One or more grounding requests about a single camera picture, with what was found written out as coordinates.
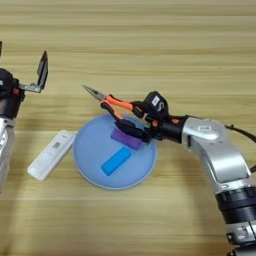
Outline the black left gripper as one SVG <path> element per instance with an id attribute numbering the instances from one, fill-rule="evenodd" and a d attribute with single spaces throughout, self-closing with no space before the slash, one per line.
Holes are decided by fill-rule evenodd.
<path id="1" fill-rule="evenodd" d="M 0 41 L 0 57 L 2 54 L 2 41 Z M 8 96 L 0 97 L 0 116 L 5 116 L 10 119 L 15 119 L 21 102 L 25 98 L 25 91 L 40 93 L 46 84 L 48 77 L 48 54 L 43 52 L 37 68 L 38 80 L 36 83 L 29 85 L 20 84 L 19 88 L 14 88 Z"/>

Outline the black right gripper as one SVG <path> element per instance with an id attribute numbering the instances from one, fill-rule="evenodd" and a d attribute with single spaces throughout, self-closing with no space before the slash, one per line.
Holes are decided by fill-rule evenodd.
<path id="1" fill-rule="evenodd" d="M 147 107 L 142 101 L 133 101 L 131 103 L 132 112 L 138 118 L 143 118 L 147 113 Z M 188 116 L 174 116 L 164 114 L 157 116 L 156 114 L 147 114 L 145 121 L 149 124 L 148 128 L 140 129 L 136 125 L 126 119 L 121 119 L 115 122 L 115 125 L 126 135 L 140 139 L 143 142 L 149 143 L 152 139 L 155 140 L 170 140 L 176 143 L 182 142 L 182 130 Z"/>

